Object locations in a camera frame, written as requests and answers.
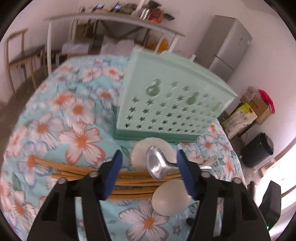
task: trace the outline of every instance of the cardboard box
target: cardboard box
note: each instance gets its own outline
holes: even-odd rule
[[[243,104],[248,102],[248,99],[245,95],[243,95],[240,100]],[[269,106],[264,102],[263,99],[255,96],[248,103],[257,115],[257,123],[262,124],[271,115],[271,110],[269,109]]]

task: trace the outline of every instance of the metal spoon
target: metal spoon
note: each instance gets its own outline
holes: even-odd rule
[[[165,179],[171,172],[179,172],[176,163],[167,161],[162,151],[156,146],[150,146],[146,152],[147,169],[149,174],[157,181]],[[210,171],[209,166],[199,166],[203,171]]]

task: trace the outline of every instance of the plastic bag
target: plastic bag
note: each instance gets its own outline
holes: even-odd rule
[[[228,139],[234,137],[237,133],[243,130],[246,126],[250,125],[257,115],[249,106],[245,103],[239,107],[231,116],[229,116],[224,122],[221,123]]]

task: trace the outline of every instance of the wooden chair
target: wooden chair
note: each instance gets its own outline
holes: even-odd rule
[[[12,89],[13,94],[15,95],[15,89],[13,87],[13,82],[11,79],[11,73],[10,69],[16,66],[21,66],[24,72],[25,80],[27,81],[27,73],[26,73],[26,67],[25,64],[29,62],[30,66],[30,72],[32,77],[33,86],[36,89],[36,81],[35,81],[35,75],[33,70],[33,58],[40,56],[40,66],[43,66],[44,73],[46,75],[46,66],[45,66],[45,45],[36,46],[27,50],[24,50],[25,47],[25,33],[28,31],[28,29],[23,29],[18,32],[12,33],[6,40],[6,67],[8,72],[8,79],[10,82],[10,86]],[[21,46],[21,53],[15,57],[12,61],[9,61],[9,55],[8,55],[8,43],[9,40],[16,38],[17,36],[22,35],[22,46]]]

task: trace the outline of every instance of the concrete floor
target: concrete floor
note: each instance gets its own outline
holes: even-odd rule
[[[35,72],[36,83],[39,86],[43,80],[46,78],[42,70]],[[24,82],[21,87],[17,90],[16,96],[13,96],[7,105],[0,104],[0,166],[3,161],[3,153],[6,148],[9,136],[13,130],[14,125],[16,124],[19,115],[21,114],[25,104],[34,93],[33,83],[29,78],[27,82]],[[223,113],[219,117],[219,121],[223,121],[228,117],[226,113]],[[235,136],[230,140],[230,143],[237,154],[241,155],[241,150],[244,147],[244,143],[241,138]],[[247,168],[242,163],[242,169],[246,182],[249,183],[251,180],[258,179],[256,171]]]
[[[37,70],[35,78],[36,84],[39,86],[46,77],[42,70]],[[34,91],[32,80],[28,78],[28,81],[19,87],[16,96],[11,97],[6,105],[0,104],[0,166],[2,165],[3,153],[13,127]]]

